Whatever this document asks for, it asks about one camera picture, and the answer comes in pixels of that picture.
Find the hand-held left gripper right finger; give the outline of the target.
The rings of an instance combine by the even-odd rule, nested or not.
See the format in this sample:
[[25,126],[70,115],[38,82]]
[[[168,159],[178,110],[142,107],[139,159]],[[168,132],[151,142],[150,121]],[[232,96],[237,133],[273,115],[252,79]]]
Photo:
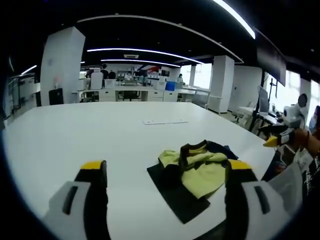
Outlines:
[[226,240],[274,240],[297,211],[297,165],[270,181],[250,165],[229,159],[225,167]]

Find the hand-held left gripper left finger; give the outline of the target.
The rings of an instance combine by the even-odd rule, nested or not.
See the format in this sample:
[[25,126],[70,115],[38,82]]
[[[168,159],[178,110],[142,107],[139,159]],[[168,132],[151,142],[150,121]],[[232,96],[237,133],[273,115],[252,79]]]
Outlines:
[[49,200],[43,222],[59,240],[109,240],[107,162],[80,167]]

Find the person's right hand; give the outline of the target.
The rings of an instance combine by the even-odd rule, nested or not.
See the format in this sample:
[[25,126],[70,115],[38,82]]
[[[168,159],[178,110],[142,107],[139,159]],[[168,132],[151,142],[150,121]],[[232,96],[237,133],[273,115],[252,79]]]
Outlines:
[[292,143],[293,149],[297,151],[299,148],[300,149],[307,148],[309,137],[310,137],[309,131],[298,128],[298,129],[295,129],[293,133],[294,133],[294,138]]

